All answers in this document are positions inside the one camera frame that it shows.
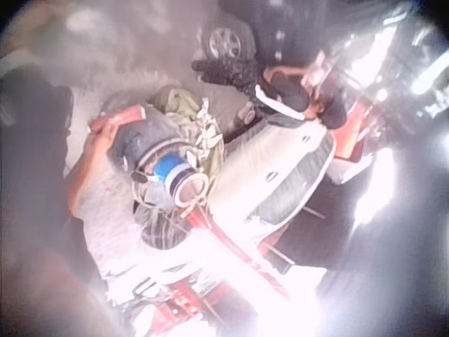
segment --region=man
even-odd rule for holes
[[[122,336],[75,218],[117,127],[89,135],[65,181],[71,101],[34,67],[0,84],[1,114],[10,117],[1,125],[2,335]]]
[[[294,126],[297,123],[291,119],[319,118],[327,128],[337,129],[346,122],[347,113],[341,90],[320,91],[322,62],[319,53],[308,67],[278,65],[261,74],[256,60],[198,60],[192,69],[202,73],[204,82],[235,86],[272,121]]]

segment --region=hand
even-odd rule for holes
[[[91,129],[91,134],[84,145],[85,154],[91,159],[103,158],[114,143],[118,129],[119,125],[113,120],[103,119],[100,127],[97,127],[95,131]]]

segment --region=green bag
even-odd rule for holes
[[[225,144],[218,124],[208,112],[208,101],[201,102],[189,91],[164,86],[152,98],[153,106],[172,119],[186,139],[200,149],[200,167],[209,177],[209,189],[223,165]]]

